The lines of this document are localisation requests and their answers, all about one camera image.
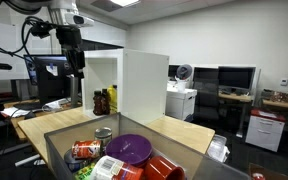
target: computer monitor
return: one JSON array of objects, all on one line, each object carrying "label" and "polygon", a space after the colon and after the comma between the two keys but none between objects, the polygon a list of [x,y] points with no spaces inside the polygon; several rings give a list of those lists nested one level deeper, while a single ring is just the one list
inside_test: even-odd
[{"label": "computer monitor", "polygon": [[24,55],[25,59],[25,64],[26,64],[26,69],[28,72],[28,76],[30,78],[31,84],[33,86],[37,86],[37,79],[36,79],[36,69],[35,69],[35,64],[34,64],[34,59],[36,57],[43,57],[43,58],[50,58],[50,59],[55,59],[55,60],[65,60],[66,57],[61,54],[32,54],[31,57],[33,60],[28,55]]},{"label": "computer monitor", "polygon": [[228,67],[218,68],[220,88],[250,90],[252,88],[255,67]]},{"label": "computer monitor", "polygon": [[175,76],[177,72],[177,68],[180,67],[179,65],[169,65],[168,66],[168,77],[170,80],[175,81]]},{"label": "computer monitor", "polygon": [[65,56],[36,56],[34,64],[41,104],[70,96],[73,69]]},{"label": "computer monitor", "polygon": [[193,81],[197,79],[217,79],[218,78],[218,69],[217,68],[194,68],[194,78]]}]

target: ceiling light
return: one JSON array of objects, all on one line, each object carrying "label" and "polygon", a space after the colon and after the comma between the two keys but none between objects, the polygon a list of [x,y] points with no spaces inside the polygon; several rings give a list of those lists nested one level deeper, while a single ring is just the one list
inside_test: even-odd
[{"label": "ceiling light", "polygon": [[111,0],[113,3],[118,4],[120,6],[129,6],[133,4],[137,4],[140,0]]}]

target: wooden table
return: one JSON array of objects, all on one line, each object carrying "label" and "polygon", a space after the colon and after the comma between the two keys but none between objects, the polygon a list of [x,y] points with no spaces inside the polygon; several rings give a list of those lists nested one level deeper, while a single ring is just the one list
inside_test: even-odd
[{"label": "wooden table", "polygon": [[230,100],[236,100],[236,101],[240,101],[243,104],[243,108],[242,108],[242,113],[240,116],[240,124],[238,127],[238,131],[236,133],[237,137],[242,138],[243,137],[243,124],[244,124],[244,117],[246,114],[246,109],[247,109],[247,104],[249,104],[250,102],[252,102],[252,96],[244,96],[244,95],[236,95],[236,94],[223,94],[221,92],[218,93],[218,96],[220,98],[223,99],[230,99]]},{"label": "wooden table", "polygon": [[[36,102],[36,100],[27,100],[27,101],[23,101],[23,102]],[[11,108],[14,106],[14,104],[17,104],[17,103],[19,103],[19,102],[6,103],[6,104],[4,104],[4,107],[5,108]],[[35,115],[37,117],[39,117],[39,116],[44,116],[44,115],[52,114],[52,113],[54,113],[54,112],[38,112],[38,113],[35,113]],[[25,134],[23,133],[21,128],[18,126],[18,122],[23,121],[23,120],[24,120],[24,116],[20,116],[20,117],[11,119],[12,125],[16,131],[16,134],[21,141],[27,140]]]},{"label": "wooden table", "polygon": [[[44,134],[90,120],[82,111],[81,107],[75,108],[55,114],[36,117],[28,121],[20,121],[18,124],[47,164],[48,157]],[[180,141],[201,153],[206,152],[215,134],[215,131],[212,129],[167,116],[149,123],[148,127],[169,136],[174,140]]]},{"label": "wooden table", "polygon": [[288,103],[286,103],[286,102],[274,102],[274,101],[270,101],[270,100],[263,100],[263,104],[269,105],[269,106],[288,108]]},{"label": "wooden table", "polygon": [[224,99],[231,99],[231,100],[237,100],[241,102],[251,102],[252,97],[251,96],[244,96],[244,95],[236,95],[236,94],[223,94],[223,93],[218,93],[218,97],[224,98]]}]

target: table leg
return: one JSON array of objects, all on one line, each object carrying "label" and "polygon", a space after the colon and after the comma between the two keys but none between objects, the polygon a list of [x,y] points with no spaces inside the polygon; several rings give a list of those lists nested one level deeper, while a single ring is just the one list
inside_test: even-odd
[{"label": "table leg", "polygon": [[241,114],[241,117],[240,117],[240,125],[239,125],[238,131],[236,133],[236,136],[239,137],[239,138],[243,137],[243,124],[244,124],[246,108],[247,108],[247,104],[243,103],[242,114]]}]

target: ceiling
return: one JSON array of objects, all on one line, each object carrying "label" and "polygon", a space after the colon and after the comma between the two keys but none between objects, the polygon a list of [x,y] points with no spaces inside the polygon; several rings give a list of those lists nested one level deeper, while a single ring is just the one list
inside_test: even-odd
[{"label": "ceiling", "polygon": [[99,1],[105,2],[109,0],[76,0],[76,3],[78,7],[91,10],[131,25],[196,9],[224,4],[234,0],[141,0],[140,3],[129,7],[116,8],[115,6],[111,12],[96,7]]}]

